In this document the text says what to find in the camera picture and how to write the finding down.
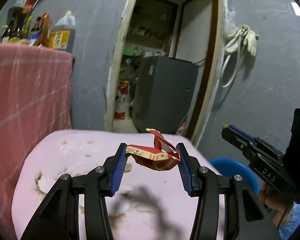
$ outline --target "plastic jug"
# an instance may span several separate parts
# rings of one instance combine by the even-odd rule
[[[72,11],[66,14],[52,27],[49,48],[72,52],[75,36],[75,17]]]

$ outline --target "pink towel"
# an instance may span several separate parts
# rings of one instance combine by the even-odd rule
[[[48,134],[71,128],[72,55],[0,44],[0,221],[14,236],[11,205],[25,158]]]

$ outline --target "gray wall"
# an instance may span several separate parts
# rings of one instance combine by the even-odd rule
[[[198,147],[208,160],[224,157],[248,164],[221,138],[223,124],[233,124],[285,152],[294,109],[300,108],[300,16],[291,2],[228,0],[236,25],[249,25],[260,38],[255,60],[243,55],[233,85],[218,90]],[[227,76],[234,64],[235,60],[229,63]]]
[[[55,24],[67,10],[76,18],[72,76],[74,129],[103,130],[105,89],[126,0],[41,0],[33,17],[49,12]]]

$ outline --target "red and white bag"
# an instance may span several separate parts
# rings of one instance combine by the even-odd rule
[[[154,129],[147,129],[154,134],[154,148],[128,145],[126,154],[131,155],[136,163],[156,171],[168,171],[180,161],[180,152],[162,134]]]
[[[118,87],[118,99],[115,102],[114,118],[129,119],[129,84],[122,84]]]

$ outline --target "bottle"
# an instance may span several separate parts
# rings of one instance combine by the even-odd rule
[[[40,25],[40,34],[38,38],[38,45],[42,44],[45,47],[49,46],[49,37],[50,37],[50,27],[51,27],[51,18],[50,15],[45,12],[42,16],[42,21]]]
[[[5,31],[2,33],[1,36],[1,43],[8,42],[10,36],[12,35],[12,32],[14,30],[14,22],[15,22],[15,14],[12,16],[12,20],[9,22],[9,25],[5,29]]]
[[[19,17],[18,24],[10,36],[8,43],[16,43],[22,39],[22,27],[25,15],[21,14]]]
[[[32,6],[32,0],[27,0],[25,6],[23,7],[22,13],[27,15],[31,11]]]
[[[22,28],[22,36],[24,39],[28,39],[29,37],[29,29],[32,21],[32,16],[27,17],[26,23],[23,25]]]
[[[37,17],[37,20],[35,21],[34,27],[30,31],[30,38],[35,34],[40,31],[40,22],[41,22],[41,17]]]
[[[72,52],[75,36],[75,17],[72,11],[66,14],[53,26],[49,38],[49,48]]]

